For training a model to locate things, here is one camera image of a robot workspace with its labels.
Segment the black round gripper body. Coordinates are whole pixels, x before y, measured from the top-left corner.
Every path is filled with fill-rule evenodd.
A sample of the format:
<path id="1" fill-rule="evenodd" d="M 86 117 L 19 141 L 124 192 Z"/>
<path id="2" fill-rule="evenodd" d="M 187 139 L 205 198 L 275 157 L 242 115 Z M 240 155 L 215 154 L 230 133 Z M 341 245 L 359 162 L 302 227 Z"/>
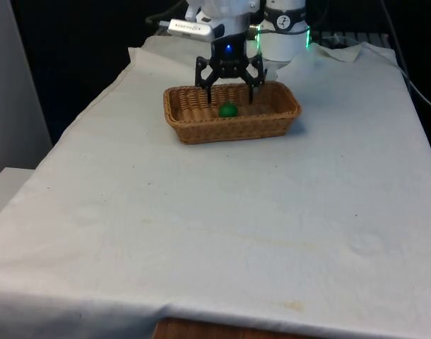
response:
<path id="1" fill-rule="evenodd" d="M 243 78 L 247 71 L 246 35 L 228 35 L 211 43 L 211 68 L 216 78 Z"/>

